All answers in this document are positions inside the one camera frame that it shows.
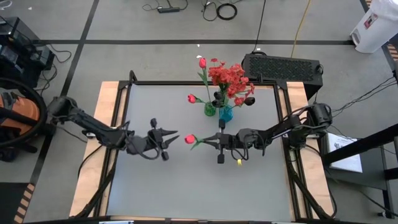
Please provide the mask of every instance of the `concrete floor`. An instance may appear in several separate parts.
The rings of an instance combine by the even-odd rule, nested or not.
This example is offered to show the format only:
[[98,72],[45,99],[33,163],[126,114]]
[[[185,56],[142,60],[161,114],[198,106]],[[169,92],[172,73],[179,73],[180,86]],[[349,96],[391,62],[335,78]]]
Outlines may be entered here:
[[[170,0],[183,6],[183,0]],[[200,1],[188,0],[185,11],[174,14],[146,12],[141,6],[155,1],[140,0],[14,0],[0,15],[19,16],[41,39],[65,40],[54,44],[58,50],[70,50],[75,58],[63,64],[55,63],[58,76],[45,91],[49,102],[60,94],[68,73],[73,79],[68,96],[77,100],[88,114],[93,114],[101,82],[126,80],[134,70],[139,80],[199,80],[196,74],[197,55],[217,57],[228,63],[240,63],[244,54],[252,51],[250,44],[146,44],[137,42],[114,44],[84,44],[87,40],[255,40],[261,16],[262,1],[243,0],[236,4],[238,15],[231,21],[202,18]],[[268,0],[258,45],[268,55],[289,57],[291,45],[271,44],[272,40],[293,40],[304,12],[306,0]],[[84,34],[90,10],[94,18]],[[359,0],[312,0],[299,40],[348,40],[348,34],[363,16]],[[209,9],[206,16],[214,16]],[[58,54],[63,59],[67,54]],[[324,86],[317,101],[339,108],[392,76],[382,52],[361,54],[350,45],[298,45],[294,57],[319,60],[324,68]],[[392,86],[369,100],[357,103],[334,120],[334,125],[353,137],[365,137],[396,124],[398,89]],[[80,128],[65,124],[79,133]],[[85,145],[59,131],[53,138],[39,181],[30,203],[26,222],[67,218],[77,181],[77,170]],[[0,182],[29,182],[37,154],[23,154],[12,164],[0,163]],[[386,153],[389,168],[398,166],[395,155]],[[5,171],[18,167],[13,172]],[[362,189],[382,203],[379,190]],[[358,192],[346,185],[330,182],[338,205],[337,217],[344,221],[366,223],[397,223],[377,217],[380,212]],[[398,211],[398,183],[391,182],[393,201]]]

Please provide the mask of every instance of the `flower bouquet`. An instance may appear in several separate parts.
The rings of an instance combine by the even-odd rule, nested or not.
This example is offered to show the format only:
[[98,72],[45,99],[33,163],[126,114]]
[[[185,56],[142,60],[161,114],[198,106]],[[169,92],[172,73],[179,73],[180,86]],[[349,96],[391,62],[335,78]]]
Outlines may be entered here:
[[[201,58],[199,67],[203,73],[198,72],[206,85],[209,101],[204,102],[193,94],[188,95],[188,101],[204,103],[207,116],[213,116],[216,113],[216,108],[219,108],[220,119],[228,122],[233,118],[233,108],[242,107],[243,104],[248,106],[254,104],[256,99],[248,97],[250,94],[254,94],[254,85],[249,83],[249,78],[243,77],[244,70],[241,65],[235,64],[230,68],[224,68],[225,62],[219,62],[217,58],[211,59],[211,62],[214,63],[214,67],[210,67],[207,74],[206,59]],[[211,77],[213,84],[219,87],[219,90],[214,93],[215,100],[213,101],[208,89],[208,77]],[[228,104],[229,99],[234,99],[234,106]]]

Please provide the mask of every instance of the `white container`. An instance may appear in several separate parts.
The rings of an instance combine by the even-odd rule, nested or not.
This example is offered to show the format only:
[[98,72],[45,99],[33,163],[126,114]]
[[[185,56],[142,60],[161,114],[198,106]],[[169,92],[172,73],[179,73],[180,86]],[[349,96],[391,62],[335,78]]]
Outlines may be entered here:
[[356,50],[373,53],[398,33],[398,0],[373,0],[350,33]]

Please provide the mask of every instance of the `yellow cable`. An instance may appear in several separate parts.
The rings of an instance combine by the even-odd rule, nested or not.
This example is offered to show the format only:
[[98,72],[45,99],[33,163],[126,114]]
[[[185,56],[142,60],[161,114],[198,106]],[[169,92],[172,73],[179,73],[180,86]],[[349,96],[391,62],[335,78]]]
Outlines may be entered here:
[[298,29],[297,29],[297,32],[296,32],[296,36],[294,37],[293,49],[292,49],[292,54],[290,55],[290,58],[293,57],[294,48],[296,47],[297,37],[299,36],[299,32],[300,32],[300,29],[301,29],[301,25],[303,24],[304,18],[305,18],[305,16],[307,15],[307,11],[308,11],[308,8],[309,8],[309,6],[310,6],[310,3],[311,3],[311,0],[308,0],[307,6],[306,6],[305,11],[304,11],[304,14],[303,14],[303,17],[301,18],[301,21],[300,21],[300,25],[298,25]]

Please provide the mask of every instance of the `wooden table frame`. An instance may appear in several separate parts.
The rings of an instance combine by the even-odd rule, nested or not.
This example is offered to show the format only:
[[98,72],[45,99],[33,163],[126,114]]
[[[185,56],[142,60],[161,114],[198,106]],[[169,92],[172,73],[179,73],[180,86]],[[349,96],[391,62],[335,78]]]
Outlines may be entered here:
[[[125,106],[126,99],[129,96],[129,81],[123,82],[103,82],[101,85],[101,90],[99,93],[97,106],[95,109],[94,117],[104,124],[110,126],[119,126],[124,121],[124,114],[127,110]],[[303,83],[301,82],[288,82],[287,90],[283,91],[279,89],[279,99],[290,100],[291,110],[301,108],[308,105],[307,97],[305,95],[305,90]],[[280,105],[282,108],[282,114],[285,116],[288,112],[289,106],[285,104],[285,100],[280,100]],[[314,139],[308,139],[307,144],[318,149],[317,141]],[[98,142],[96,139],[91,139],[88,141],[85,151],[85,156],[88,156],[92,151],[98,147]],[[302,149],[300,152],[300,157],[302,161],[302,172],[305,176],[305,182],[307,189],[311,192],[315,200],[319,205],[331,215],[333,213],[333,207],[330,200],[330,194],[328,191],[328,186],[326,182],[325,173],[323,171],[322,160],[319,155],[315,154],[311,150]],[[78,179],[75,196],[73,198],[72,207],[70,210],[70,216],[74,216],[79,213],[84,206],[90,201],[93,194],[98,189],[100,185],[100,180],[104,179],[106,174],[109,172],[114,160],[116,158],[116,152],[108,151],[106,152],[105,147],[100,149],[96,154],[92,156],[91,159],[86,161],[86,164],[81,169],[80,177]],[[299,172],[299,166],[294,164],[295,169]],[[301,191],[295,186],[295,191],[297,195],[298,211],[301,218],[316,218],[316,214],[310,210],[306,209],[306,204],[303,199]],[[105,190],[101,206],[96,207],[95,210],[90,214],[93,216],[94,212],[97,216],[105,216],[106,209],[109,200],[110,185]],[[290,203],[290,219],[295,220],[294,206]],[[165,218],[155,218],[155,217],[112,217],[113,220],[165,220]]]

